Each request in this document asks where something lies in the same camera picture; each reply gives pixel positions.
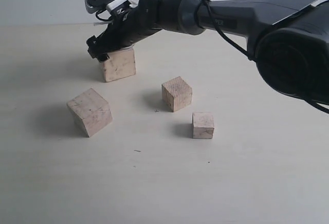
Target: wooden block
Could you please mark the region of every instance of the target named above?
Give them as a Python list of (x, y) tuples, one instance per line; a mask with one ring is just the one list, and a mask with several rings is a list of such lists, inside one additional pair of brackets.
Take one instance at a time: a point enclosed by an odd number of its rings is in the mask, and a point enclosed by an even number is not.
[(136, 74), (134, 48), (118, 50), (107, 54), (109, 59), (100, 62), (100, 68), (106, 82), (123, 79)]
[(92, 88), (67, 102), (67, 107), (75, 124), (88, 137), (93, 136), (113, 120), (108, 102)]
[(194, 112), (192, 115), (193, 138), (212, 139), (215, 130), (211, 113)]
[(176, 77), (162, 84), (162, 99), (176, 112), (192, 103), (192, 88), (181, 77)]

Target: wooden cube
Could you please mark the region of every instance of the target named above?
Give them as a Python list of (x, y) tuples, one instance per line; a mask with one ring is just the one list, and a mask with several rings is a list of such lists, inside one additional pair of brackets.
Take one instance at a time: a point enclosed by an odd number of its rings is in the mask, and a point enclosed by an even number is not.
[(99, 63), (106, 82), (123, 79), (136, 74), (133, 47), (111, 52), (107, 55), (109, 59)]
[(108, 102), (92, 88), (67, 102), (67, 107), (75, 124), (88, 137), (96, 134), (113, 120)]
[(181, 77), (176, 77), (162, 84), (162, 99), (176, 112), (192, 103), (192, 88)]
[(194, 112), (192, 114), (193, 138), (212, 139), (215, 130), (211, 113)]

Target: small wooden cube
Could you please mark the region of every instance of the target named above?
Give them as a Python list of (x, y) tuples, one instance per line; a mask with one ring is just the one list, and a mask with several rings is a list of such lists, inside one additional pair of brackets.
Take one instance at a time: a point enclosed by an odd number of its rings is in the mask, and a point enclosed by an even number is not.
[(113, 120), (108, 102), (92, 88), (67, 102), (67, 107), (75, 124), (88, 137), (96, 134)]
[(193, 138), (212, 139), (215, 130), (211, 113), (194, 112), (192, 114)]
[(100, 68), (106, 82), (123, 79), (136, 74), (134, 48), (118, 50), (107, 54), (109, 59), (100, 62)]
[(176, 112), (192, 103), (192, 88), (181, 77), (176, 77), (162, 84), (162, 99)]

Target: white table surface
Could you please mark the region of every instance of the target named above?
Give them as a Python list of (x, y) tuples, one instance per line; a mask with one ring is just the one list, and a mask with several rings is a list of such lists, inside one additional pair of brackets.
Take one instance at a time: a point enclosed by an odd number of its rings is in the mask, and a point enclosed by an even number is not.
[[(85, 43), (103, 29), (0, 28), (0, 223), (329, 223), (328, 115), (212, 31), (145, 39), (137, 75), (104, 83)], [(193, 101), (170, 113), (177, 76)], [(114, 120), (85, 138), (66, 102), (91, 87)], [(213, 113), (212, 140), (190, 138), (194, 111)]]

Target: robotic arm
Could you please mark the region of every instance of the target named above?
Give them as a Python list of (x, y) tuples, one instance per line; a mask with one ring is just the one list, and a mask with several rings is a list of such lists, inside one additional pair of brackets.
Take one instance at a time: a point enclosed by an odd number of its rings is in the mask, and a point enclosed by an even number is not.
[[(88, 13), (107, 24), (87, 40), (88, 52), (103, 62), (112, 51), (166, 30), (199, 35), (206, 29), (254, 61), (264, 81), (277, 92), (329, 105), (329, 0), (85, 0)], [(104, 11), (109, 18), (99, 17)], [(245, 37), (247, 49), (225, 33)]]

